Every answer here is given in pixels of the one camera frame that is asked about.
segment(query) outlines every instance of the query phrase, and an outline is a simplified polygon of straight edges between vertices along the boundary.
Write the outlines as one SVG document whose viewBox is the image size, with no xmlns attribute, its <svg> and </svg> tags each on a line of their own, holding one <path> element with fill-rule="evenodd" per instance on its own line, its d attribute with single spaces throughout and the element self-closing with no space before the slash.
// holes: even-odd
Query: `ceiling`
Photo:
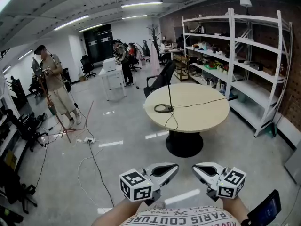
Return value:
<svg viewBox="0 0 301 226">
<path fill-rule="evenodd" d="M 162 1 L 136 8 L 121 5 Z M 70 27 L 78 31 L 98 23 L 118 21 L 125 16 L 162 16 L 203 0 L 12 0 L 0 14 L 0 51 L 40 39 L 59 25 L 83 15 L 88 19 Z"/>
</svg>

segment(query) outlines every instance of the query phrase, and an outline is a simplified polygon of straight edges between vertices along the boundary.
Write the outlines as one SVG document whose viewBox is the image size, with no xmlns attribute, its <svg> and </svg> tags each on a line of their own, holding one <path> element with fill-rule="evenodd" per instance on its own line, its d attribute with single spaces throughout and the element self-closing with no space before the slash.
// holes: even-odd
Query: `gray floor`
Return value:
<svg viewBox="0 0 301 226">
<path fill-rule="evenodd" d="M 146 84 L 146 77 L 151 75 L 149 65 L 136 73 L 136 82 L 140 87 Z M 282 211 L 273 222 L 280 225 L 292 209 L 298 187 L 291 180 L 283 167 L 292 150 L 280 137 L 271 138 L 268 134 L 254 138 L 254 131 L 233 112 L 229 113 L 226 121 L 219 127 L 201 133 L 204 140 L 203 150 L 191 158 L 178 158 L 169 153 L 165 147 L 167 135 L 145 139 L 147 135 L 164 131 L 150 121 L 143 104 L 143 90 L 135 86 L 126 88 L 127 97 L 123 97 L 121 89 L 110 91 L 110 101 L 105 100 L 99 78 L 75 84 L 72 94 L 82 113 L 88 114 L 88 128 L 98 140 L 92 149 L 96 153 L 99 144 L 123 141 L 120 145 L 106 146 L 96 156 L 96 161 L 102 171 L 103 180 L 107 185 L 114 203 L 121 201 L 124 196 L 119 190 L 119 174 L 131 169 L 148 166 L 156 162 L 175 162 L 180 165 L 179 173 L 174 180 L 162 189 L 162 199 L 170 198 L 193 189 L 199 188 L 201 194 L 194 200 L 179 207 L 197 205 L 218 205 L 206 196 L 203 186 L 191 172 L 191 166 L 199 162 L 216 162 L 222 166 L 237 167 L 247 173 L 244 189 L 240 197 L 249 209 L 254 209 L 274 189 L 280 193 Z M 36 103 L 30 97 L 32 108 L 36 114 L 49 111 L 43 100 Z M 44 124 L 49 128 L 56 123 L 50 117 Z M 51 132 L 58 132 L 56 126 Z M 23 225 L 56 225 L 56 226 L 88 226 L 99 216 L 98 208 L 110 208 L 110 198 L 101 183 L 99 173 L 92 159 L 85 160 L 80 168 L 80 180 L 95 203 L 86 197 L 80 188 L 78 166 L 82 159 L 90 156 L 87 144 L 76 143 L 77 136 L 82 131 L 71 133 L 72 143 L 66 136 L 48 146 L 46 162 L 41 179 L 34 195 L 38 207 L 30 207 L 29 215 L 22 213 L 19 202 L 9 205 L 4 198 L 4 204 L 17 213 L 24 215 Z M 79 138 L 90 137 L 87 131 Z M 27 152 L 19 171 L 21 180 L 26 184 L 36 184 L 43 163 L 45 150 L 39 145 L 33 153 Z M 289 225 L 300 225 L 301 195 L 299 195 L 293 212 L 287 220 Z"/>
</svg>

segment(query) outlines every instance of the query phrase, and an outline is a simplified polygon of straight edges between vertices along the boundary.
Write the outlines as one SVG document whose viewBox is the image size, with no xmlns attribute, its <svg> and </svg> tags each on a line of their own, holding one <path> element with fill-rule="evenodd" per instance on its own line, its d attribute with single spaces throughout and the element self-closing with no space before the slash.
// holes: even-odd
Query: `beige shorts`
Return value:
<svg viewBox="0 0 301 226">
<path fill-rule="evenodd" d="M 75 109 L 73 101 L 70 99 L 65 86 L 49 91 L 50 99 L 55 104 L 55 108 L 61 115 Z"/>
</svg>

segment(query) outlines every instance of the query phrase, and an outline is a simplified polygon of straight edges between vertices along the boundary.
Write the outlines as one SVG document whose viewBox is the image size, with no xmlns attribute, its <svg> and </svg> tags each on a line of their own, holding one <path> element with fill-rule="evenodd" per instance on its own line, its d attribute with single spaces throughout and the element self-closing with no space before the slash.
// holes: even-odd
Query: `man in beige shorts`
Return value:
<svg viewBox="0 0 301 226">
<path fill-rule="evenodd" d="M 76 123 L 81 123 L 81 116 L 77 113 L 74 103 L 71 101 L 68 92 L 64 86 L 64 82 L 61 76 L 63 72 L 62 62 L 55 54 L 47 53 L 47 49 L 44 45 L 38 46 L 34 51 L 38 61 L 42 60 L 42 70 L 46 70 L 45 80 L 48 88 L 48 93 L 53 101 L 57 111 L 61 115 L 66 115 L 69 119 L 68 128 L 72 128 L 75 121 L 70 115 L 70 112 L 75 114 Z"/>
</svg>

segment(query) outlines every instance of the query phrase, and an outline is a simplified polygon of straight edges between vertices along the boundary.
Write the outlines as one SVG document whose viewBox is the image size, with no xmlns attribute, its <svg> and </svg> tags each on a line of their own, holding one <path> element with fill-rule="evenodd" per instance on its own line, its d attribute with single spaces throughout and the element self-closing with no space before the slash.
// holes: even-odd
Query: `black table base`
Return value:
<svg viewBox="0 0 301 226">
<path fill-rule="evenodd" d="M 198 133 L 170 131 L 166 139 L 169 152 L 178 157 L 192 157 L 203 148 L 203 139 Z"/>
</svg>

